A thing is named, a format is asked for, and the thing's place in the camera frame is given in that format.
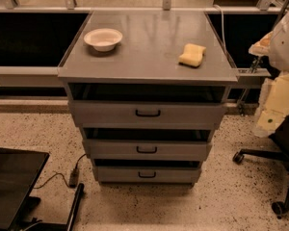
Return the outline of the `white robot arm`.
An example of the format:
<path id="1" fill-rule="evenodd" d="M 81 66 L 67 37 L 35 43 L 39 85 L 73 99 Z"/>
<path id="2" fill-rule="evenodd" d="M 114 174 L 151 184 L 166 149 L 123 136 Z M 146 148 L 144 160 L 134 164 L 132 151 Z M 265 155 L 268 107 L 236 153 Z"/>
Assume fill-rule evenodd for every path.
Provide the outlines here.
<path id="1" fill-rule="evenodd" d="M 249 53 L 267 56 L 270 66 L 278 71 L 273 80 L 266 78 L 262 84 L 255 112 L 253 133 L 269 137 L 289 115 L 289 11 L 270 33 L 250 47 Z"/>

